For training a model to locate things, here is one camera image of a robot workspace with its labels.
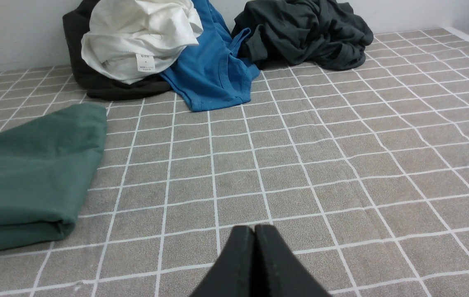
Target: clothing tag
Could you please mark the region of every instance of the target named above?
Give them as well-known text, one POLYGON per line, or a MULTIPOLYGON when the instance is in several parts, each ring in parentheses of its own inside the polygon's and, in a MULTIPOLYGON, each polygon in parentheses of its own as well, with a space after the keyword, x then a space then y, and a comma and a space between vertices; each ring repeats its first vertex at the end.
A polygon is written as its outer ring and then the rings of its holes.
POLYGON ((152 56, 145 56, 143 54, 136 53, 137 57, 137 70, 142 73, 154 73, 156 71, 156 65, 153 62, 152 56))

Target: white t-shirt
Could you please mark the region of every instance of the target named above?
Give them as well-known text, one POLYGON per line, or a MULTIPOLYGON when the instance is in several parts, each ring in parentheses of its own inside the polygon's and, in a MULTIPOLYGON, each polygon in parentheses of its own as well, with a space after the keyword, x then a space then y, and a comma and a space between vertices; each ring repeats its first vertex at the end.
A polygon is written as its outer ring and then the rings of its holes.
POLYGON ((131 84, 170 67, 187 45, 198 45, 202 32, 190 0, 101 0, 82 38, 82 59, 97 72, 131 84), (138 67, 136 54, 143 55, 139 65, 152 60, 155 65, 138 67))

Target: grid patterned mat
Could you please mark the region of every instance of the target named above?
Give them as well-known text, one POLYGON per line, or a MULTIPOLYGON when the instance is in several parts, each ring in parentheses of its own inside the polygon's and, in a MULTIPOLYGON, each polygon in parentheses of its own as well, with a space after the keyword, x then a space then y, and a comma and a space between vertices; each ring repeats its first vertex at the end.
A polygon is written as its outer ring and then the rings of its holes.
MULTIPOLYGON (((76 230, 0 252, 0 296, 187 296, 232 226, 270 223, 336 297, 468 297, 469 42, 380 34, 367 53, 273 66, 219 111, 98 103, 107 148, 76 230)), ((66 66, 0 73, 0 130, 88 100, 66 66)))

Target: blue shirt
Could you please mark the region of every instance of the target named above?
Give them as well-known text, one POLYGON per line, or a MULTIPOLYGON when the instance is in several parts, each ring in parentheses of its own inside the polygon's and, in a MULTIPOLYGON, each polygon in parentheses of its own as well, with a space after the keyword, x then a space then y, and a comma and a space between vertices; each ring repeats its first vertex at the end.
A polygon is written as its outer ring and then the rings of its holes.
POLYGON ((193 0, 200 15, 203 34, 200 45, 187 47, 163 77, 192 111, 211 111, 251 100, 251 82, 259 75, 257 66, 239 59, 238 49, 250 30, 231 38, 223 17, 208 0, 193 0))

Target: clothing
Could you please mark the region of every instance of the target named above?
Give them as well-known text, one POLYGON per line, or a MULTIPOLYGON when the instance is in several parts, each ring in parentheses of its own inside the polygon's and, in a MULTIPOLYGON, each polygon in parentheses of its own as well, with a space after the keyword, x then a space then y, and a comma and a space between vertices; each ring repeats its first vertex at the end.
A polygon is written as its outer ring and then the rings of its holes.
POLYGON ((374 34, 348 3, 335 0, 255 0, 245 4, 233 35, 244 28, 254 34, 241 54, 260 67, 266 61, 298 65, 313 61, 332 70, 361 66, 374 34))
POLYGON ((202 32, 190 0, 100 0, 82 38, 82 58, 99 73, 131 84, 167 69, 187 45, 198 45, 202 32), (137 54, 146 56, 148 68, 138 69, 137 54))
POLYGON ((84 62, 81 57, 81 40, 90 30, 91 12, 98 2, 99 0, 82 0, 78 8, 62 17, 73 77, 78 85, 86 89, 88 97, 102 100, 133 100, 172 90, 157 74, 128 85, 101 75, 84 62))
POLYGON ((193 0, 204 32, 200 45, 187 47, 161 76, 180 94, 192 111, 210 111, 251 100, 251 82, 259 70, 237 58, 250 30, 231 38, 223 17, 208 0, 193 0))
POLYGON ((0 250, 75 227, 106 141, 106 109, 77 104, 0 133, 0 250))
POLYGON ((191 297, 331 297, 274 226, 235 226, 191 297))

